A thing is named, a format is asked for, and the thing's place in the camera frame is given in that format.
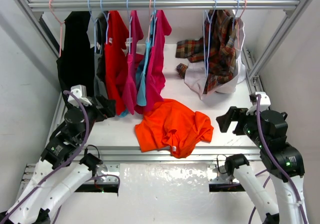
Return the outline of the orange t shirt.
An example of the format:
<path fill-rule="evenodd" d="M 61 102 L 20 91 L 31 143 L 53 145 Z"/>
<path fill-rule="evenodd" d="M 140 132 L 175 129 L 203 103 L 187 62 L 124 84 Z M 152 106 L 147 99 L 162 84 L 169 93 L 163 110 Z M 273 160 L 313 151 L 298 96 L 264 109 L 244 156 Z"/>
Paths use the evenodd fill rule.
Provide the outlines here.
<path fill-rule="evenodd" d="M 134 127 L 141 151 L 176 147 L 179 155 L 189 155 L 201 142 L 210 143 L 214 127 L 211 119 L 174 99 L 156 102 Z"/>

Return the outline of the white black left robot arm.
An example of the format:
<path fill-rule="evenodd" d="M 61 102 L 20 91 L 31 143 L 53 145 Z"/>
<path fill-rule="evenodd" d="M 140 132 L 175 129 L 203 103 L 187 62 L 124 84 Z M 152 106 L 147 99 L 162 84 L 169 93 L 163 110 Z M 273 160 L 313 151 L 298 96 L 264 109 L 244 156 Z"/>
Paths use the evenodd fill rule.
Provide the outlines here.
<path fill-rule="evenodd" d="M 20 197 L 1 212 L 1 223 L 56 223 L 63 203 L 83 185 L 92 192 L 119 192 L 120 177 L 84 147 L 94 124 L 115 116 L 115 100 L 64 94 L 72 107 L 52 133 Z"/>

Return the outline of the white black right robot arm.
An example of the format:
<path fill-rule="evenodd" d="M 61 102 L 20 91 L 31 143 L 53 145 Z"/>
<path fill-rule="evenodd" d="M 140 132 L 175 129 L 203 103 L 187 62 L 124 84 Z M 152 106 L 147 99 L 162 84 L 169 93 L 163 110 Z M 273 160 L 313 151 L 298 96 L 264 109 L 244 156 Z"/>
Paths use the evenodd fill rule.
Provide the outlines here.
<path fill-rule="evenodd" d="M 227 175 L 236 178 L 246 191 L 262 223 L 308 223 L 304 199 L 304 162 L 301 153 L 286 139 L 287 114 L 273 110 L 254 110 L 232 106 L 216 118 L 222 133 L 236 122 L 235 135 L 246 135 L 260 150 L 260 158 L 276 194 L 273 201 L 253 173 L 244 154 L 225 160 Z"/>

